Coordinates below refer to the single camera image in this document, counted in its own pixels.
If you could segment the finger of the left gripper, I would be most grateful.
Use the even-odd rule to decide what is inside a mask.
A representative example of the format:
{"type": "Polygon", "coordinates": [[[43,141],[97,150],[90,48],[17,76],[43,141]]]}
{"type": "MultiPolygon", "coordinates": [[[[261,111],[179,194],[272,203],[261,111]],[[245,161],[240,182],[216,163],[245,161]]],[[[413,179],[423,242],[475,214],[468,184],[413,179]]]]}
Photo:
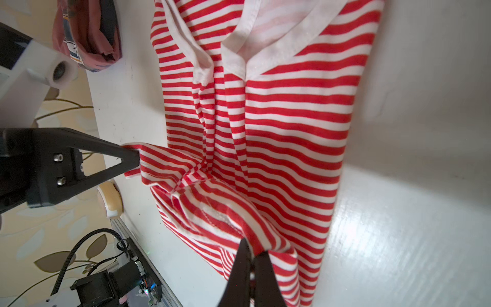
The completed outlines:
{"type": "Polygon", "coordinates": [[[139,152],[66,128],[1,129],[1,212],[57,205],[139,166],[139,152]],[[83,151],[117,165],[85,175],[83,151]]]}

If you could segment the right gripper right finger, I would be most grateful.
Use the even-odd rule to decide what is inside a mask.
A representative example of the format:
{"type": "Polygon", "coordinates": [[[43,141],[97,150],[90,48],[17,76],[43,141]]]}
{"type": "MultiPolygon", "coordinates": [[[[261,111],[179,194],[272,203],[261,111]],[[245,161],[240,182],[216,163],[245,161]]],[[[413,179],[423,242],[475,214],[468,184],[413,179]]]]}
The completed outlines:
{"type": "Polygon", "coordinates": [[[259,307],[286,307],[267,251],[254,259],[253,269],[254,305],[259,307]]]}

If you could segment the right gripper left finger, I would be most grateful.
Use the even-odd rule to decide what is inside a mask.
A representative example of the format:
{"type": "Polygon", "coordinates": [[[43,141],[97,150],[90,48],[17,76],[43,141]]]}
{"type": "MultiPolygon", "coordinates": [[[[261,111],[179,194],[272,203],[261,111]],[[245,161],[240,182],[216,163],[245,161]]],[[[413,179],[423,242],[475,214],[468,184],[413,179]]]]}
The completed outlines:
{"type": "Polygon", "coordinates": [[[248,307],[250,305],[251,268],[249,244],[246,239],[242,239],[218,307],[248,307]]]}

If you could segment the red tank top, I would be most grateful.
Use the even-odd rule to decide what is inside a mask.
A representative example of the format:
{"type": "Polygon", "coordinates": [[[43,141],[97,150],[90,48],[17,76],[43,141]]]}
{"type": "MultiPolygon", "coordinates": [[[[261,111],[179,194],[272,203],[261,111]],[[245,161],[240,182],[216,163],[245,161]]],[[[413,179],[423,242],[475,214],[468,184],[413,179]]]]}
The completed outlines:
{"type": "Polygon", "coordinates": [[[91,72],[114,65],[122,57],[114,1],[57,1],[52,45],[91,72]]]}

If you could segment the red white striped garment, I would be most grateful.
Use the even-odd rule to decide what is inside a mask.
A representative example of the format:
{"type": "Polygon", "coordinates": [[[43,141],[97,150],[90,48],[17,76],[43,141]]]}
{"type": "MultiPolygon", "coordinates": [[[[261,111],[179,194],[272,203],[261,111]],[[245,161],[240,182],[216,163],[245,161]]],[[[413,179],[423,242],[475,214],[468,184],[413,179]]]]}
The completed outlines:
{"type": "Polygon", "coordinates": [[[224,278],[268,252],[287,306],[311,306],[355,93],[383,1],[156,1],[165,147],[127,176],[224,278]]]}

